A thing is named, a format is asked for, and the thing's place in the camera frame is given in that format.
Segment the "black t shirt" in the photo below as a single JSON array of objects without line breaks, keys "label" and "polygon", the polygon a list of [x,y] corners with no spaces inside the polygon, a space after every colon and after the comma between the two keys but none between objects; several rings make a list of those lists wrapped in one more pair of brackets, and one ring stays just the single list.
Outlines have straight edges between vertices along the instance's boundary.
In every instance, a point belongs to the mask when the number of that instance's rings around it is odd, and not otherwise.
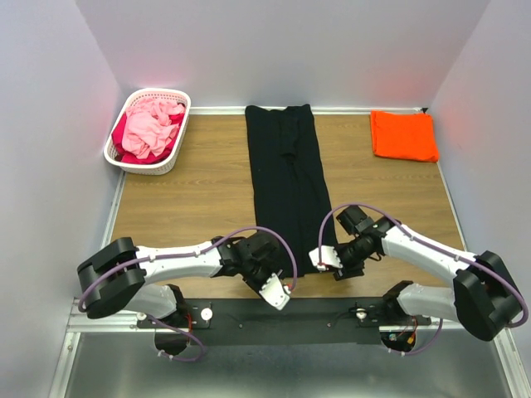
[{"label": "black t shirt", "polygon": [[309,252],[331,202],[311,108],[249,105],[245,118],[256,224],[285,239],[299,277],[313,274]]}]

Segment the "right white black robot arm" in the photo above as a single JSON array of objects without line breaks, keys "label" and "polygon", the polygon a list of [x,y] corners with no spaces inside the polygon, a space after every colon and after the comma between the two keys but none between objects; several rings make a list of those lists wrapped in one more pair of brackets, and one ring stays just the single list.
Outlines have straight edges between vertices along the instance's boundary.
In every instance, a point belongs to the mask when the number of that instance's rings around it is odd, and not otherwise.
[{"label": "right white black robot arm", "polygon": [[459,323],[481,341],[493,340],[504,328],[526,323],[529,309],[504,261],[494,252],[480,255],[429,239],[382,213],[374,220],[365,205],[348,204],[336,219],[353,237],[349,243],[318,251],[337,280],[363,275],[366,260],[386,256],[425,270],[442,282],[433,288],[401,282],[388,291],[382,316],[390,324],[410,316],[441,318]]}]

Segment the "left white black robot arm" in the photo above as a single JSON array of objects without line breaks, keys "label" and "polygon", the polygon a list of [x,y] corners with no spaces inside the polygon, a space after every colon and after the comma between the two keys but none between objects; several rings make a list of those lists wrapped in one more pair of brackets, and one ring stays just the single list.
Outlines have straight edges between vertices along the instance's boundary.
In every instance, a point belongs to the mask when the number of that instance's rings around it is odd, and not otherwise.
[{"label": "left white black robot arm", "polygon": [[243,237],[235,232],[195,246],[150,248],[129,237],[114,240],[77,268],[78,303],[90,319],[122,310],[154,316],[173,328],[183,320],[185,302],[170,279],[241,276],[271,307],[281,310],[290,291],[280,278],[280,239],[268,231]]}]

